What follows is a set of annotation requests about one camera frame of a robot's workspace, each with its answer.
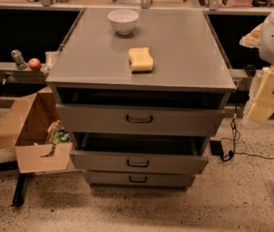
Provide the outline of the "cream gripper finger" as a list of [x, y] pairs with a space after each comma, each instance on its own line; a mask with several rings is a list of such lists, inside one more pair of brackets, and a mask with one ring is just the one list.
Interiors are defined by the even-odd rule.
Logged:
[[253, 78], [249, 101], [247, 102], [247, 119], [263, 123], [274, 113], [274, 65]]
[[241, 38], [239, 41], [239, 44], [244, 47], [248, 48], [259, 48], [260, 46], [260, 35], [261, 31], [261, 25], [258, 25], [255, 27], [250, 33], [245, 35], [244, 37]]

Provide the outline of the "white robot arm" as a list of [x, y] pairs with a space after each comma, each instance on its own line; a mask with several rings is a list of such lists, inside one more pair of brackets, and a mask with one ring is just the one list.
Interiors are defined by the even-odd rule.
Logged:
[[256, 48], [259, 58], [270, 64], [253, 78], [244, 108], [247, 121], [263, 123], [274, 113], [274, 9], [263, 23], [242, 37], [239, 44]]

